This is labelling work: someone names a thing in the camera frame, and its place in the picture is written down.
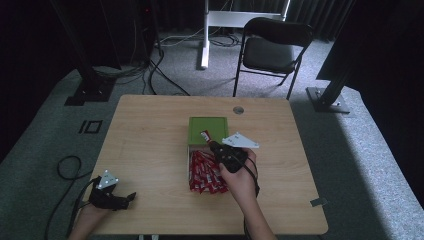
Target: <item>desk leg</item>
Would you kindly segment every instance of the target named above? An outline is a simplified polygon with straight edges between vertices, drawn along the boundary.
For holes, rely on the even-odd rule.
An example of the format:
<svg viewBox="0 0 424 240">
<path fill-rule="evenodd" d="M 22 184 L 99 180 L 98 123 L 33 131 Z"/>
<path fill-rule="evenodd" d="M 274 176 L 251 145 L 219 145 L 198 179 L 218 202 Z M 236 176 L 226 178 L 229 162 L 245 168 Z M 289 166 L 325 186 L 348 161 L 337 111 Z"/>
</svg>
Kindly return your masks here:
<svg viewBox="0 0 424 240">
<path fill-rule="evenodd" d="M 205 14 L 204 14 L 204 38 L 203 38 L 203 51 L 202 51 L 202 65 L 203 69 L 208 68 L 209 64 L 209 0 L 205 0 Z"/>
</svg>

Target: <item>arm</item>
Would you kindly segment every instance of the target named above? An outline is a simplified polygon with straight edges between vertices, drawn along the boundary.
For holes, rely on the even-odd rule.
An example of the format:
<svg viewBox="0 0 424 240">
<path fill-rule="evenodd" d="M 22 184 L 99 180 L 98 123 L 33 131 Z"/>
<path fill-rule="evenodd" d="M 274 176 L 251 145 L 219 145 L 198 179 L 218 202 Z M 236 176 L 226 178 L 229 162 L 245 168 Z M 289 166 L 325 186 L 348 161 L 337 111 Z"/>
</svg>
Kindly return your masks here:
<svg viewBox="0 0 424 240">
<path fill-rule="evenodd" d="M 96 208 L 92 204 L 82 208 L 68 240 L 87 239 L 90 233 L 110 211 L 110 209 Z"/>
<path fill-rule="evenodd" d="M 248 153 L 249 158 L 256 162 L 256 154 L 250 149 L 244 149 Z M 246 161 L 246 166 L 257 175 L 253 163 Z M 236 173 L 230 173 L 221 163 L 219 165 L 221 175 L 227 182 L 231 194 L 239 204 L 244 214 L 247 229 L 252 239 L 277 239 L 269 227 L 265 216 L 256 199 L 255 185 L 252 176 L 241 168 Z"/>
</svg>

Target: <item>stand base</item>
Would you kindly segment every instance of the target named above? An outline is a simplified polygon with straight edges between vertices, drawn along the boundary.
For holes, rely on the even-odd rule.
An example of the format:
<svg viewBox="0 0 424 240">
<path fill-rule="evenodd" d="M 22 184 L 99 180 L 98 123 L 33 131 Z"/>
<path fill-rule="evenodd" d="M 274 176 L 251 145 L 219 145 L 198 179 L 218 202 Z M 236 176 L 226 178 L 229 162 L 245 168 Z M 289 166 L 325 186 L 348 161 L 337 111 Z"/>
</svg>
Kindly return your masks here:
<svg viewBox="0 0 424 240">
<path fill-rule="evenodd" d="M 320 101 L 320 98 L 324 91 L 325 91 L 325 88 L 316 88 L 316 87 L 306 88 L 306 92 L 308 93 L 309 99 L 314 105 L 314 109 L 316 112 L 343 113 L 343 114 L 350 113 L 350 110 L 346 106 L 346 103 L 342 95 L 340 95 L 332 105 L 330 106 L 323 105 Z"/>
<path fill-rule="evenodd" d="M 116 79 L 108 78 L 100 85 L 97 92 L 86 92 L 84 82 L 81 82 L 74 96 L 68 97 L 65 106 L 83 106 L 85 102 L 107 102 L 112 94 Z"/>
</svg>

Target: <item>wooden table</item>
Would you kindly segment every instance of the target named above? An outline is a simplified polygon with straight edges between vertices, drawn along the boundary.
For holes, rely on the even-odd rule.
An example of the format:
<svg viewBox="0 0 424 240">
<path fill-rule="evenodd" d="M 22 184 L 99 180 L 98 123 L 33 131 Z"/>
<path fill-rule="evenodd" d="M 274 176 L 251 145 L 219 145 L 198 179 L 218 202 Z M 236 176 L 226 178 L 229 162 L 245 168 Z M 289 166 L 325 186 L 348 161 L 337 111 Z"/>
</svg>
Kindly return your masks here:
<svg viewBox="0 0 424 240">
<path fill-rule="evenodd" d="M 241 106 L 243 114 L 233 108 Z M 327 222 L 285 99 L 187 96 L 121 98 L 93 177 L 107 169 L 117 196 L 137 192 L 128 210 L 113 212 L 96 234 L 243 234 L 243 215 L 229 192 L 191 192 L 187 179 L 189 117 L 227 117 L 255 149 L 259 204 L 275 234 L 323 234 Z"/>
</svg>

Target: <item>gray carpet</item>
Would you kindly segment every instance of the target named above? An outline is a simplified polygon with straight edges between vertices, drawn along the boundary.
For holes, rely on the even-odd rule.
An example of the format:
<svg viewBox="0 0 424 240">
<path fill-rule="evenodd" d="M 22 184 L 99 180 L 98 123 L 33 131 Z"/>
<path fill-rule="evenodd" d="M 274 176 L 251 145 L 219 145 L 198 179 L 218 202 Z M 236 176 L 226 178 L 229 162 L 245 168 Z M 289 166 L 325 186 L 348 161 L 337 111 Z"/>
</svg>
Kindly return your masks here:
<svg viewBox="0 0 424 240">
<path fill-rule="evenodd" d="M 346 87 L 342 91 L 352 111 L 350 115 L 317 113 L 308 99 L 306 87 L 328 85 L 328 81 L 316 81 L 315 78 L 331 46 L 331 43 L 320 41 L 312 43 L 290 98 L 318 192 L 329 201 L 324 206 L 329 231 L 322 238 L 423 239 L 423 209 L 360 94 Z M 239 47 L 211 45 L 206 70 L 199 70 L 199 41 L 163 49 L 165 57 L 160 69 L 190 95 L 231 96 Z M 155 62 L 159 59 L 157 50 L 152 58 Z M 114 72 L 109 68 L 98 69 Z M 152 94 L 146 86 L 148 73 L 144 77 L 140 74 L 119 79 L 109 102 L 87 102 L 80 107 L 63 106 L 78 87 L 78 72 L 72 71 L 57 84 L 0 165 L 0 239 L 43 239 L 50 213 L 71 183 L 58 176 L 58 162 L 75 155 L 82 160 L 80 175 L 90 171 L 96 163 L 119 97 L 123 94 Z M 278 79 L 243 74 L 237 96 L 285 98 L 289 82 L 276 87 L 278 82 Z M 159 74 L 153 75 L 152 85 L 160 95 L 181 94 Z M 102 121 L 100 131 L 97 134 L 80 133 L 84 121 Z M 68 159 L 61 165 L 67 176 L 76 172 L 74 160 Z M 76 181 L 71 188 L 54 215 L 49 239 L 65 239 L 71 205 L 87 181 L 88 176 Z M 135 239 L 135 236 L 93 236 L 91 239 Z M 279 236 L 279 239 L 318 237 Z"/>
</svg>

